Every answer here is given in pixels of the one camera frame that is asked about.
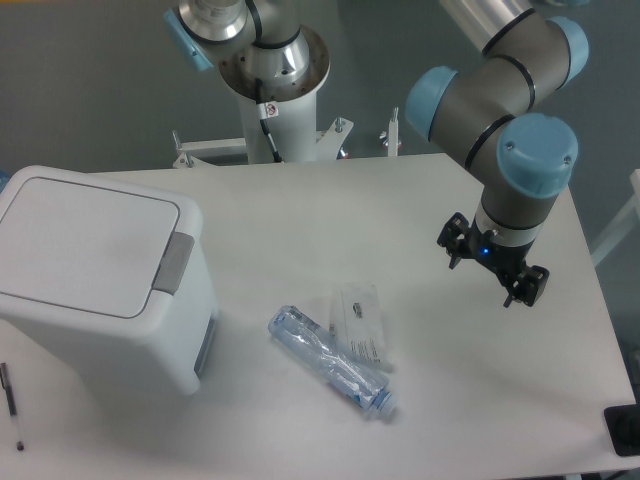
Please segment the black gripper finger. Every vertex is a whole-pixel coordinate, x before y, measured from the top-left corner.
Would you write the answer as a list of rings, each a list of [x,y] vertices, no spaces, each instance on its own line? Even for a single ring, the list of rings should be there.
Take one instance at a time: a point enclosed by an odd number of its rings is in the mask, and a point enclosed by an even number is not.
[[[508,294],[503,303],[508,308],[513,302],[532,307],[544,293],[549,271],[541,266],[524,265],[516,274],[509,274],[504,280]]]
[[[438,238],[437,245],[446,250],[449,256],[449,268],[453,270],[461,260],[471,257],[469,236],[471,227],[464,215],[456,212],[445,223]]]

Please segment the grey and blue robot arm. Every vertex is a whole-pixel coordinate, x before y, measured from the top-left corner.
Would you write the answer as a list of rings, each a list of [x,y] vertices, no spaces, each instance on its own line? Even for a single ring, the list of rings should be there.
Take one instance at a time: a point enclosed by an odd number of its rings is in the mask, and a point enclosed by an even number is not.
[[[405,117],[483,187],[472,219],[455,214],[438,244],[452,264],[491,271],[509,302],[533,305],[549,278],[527,254],[578,159],[573,130],[536,106],[584,68],[581,27],[547,19],[527,1],[447,1],[444,8],[482,53],[476,71],[445,66],[414,84]],[[197,70],[217,69],[239,101],[252,163],[322,158],[316,94],[330,68],[319,35],[295,1],[180,1],[164,21]]]

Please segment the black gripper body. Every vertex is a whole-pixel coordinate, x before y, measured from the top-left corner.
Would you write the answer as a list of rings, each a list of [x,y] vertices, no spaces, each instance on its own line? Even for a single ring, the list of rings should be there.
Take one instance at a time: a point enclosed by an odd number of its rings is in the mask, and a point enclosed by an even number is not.
[[[516,247],[498,245],[488,231],[481,233],[477,227],[471,227],[462,246],[463,259],[475,260],[494,273],[502,286],[511,288],[526,266],[531,243]]]

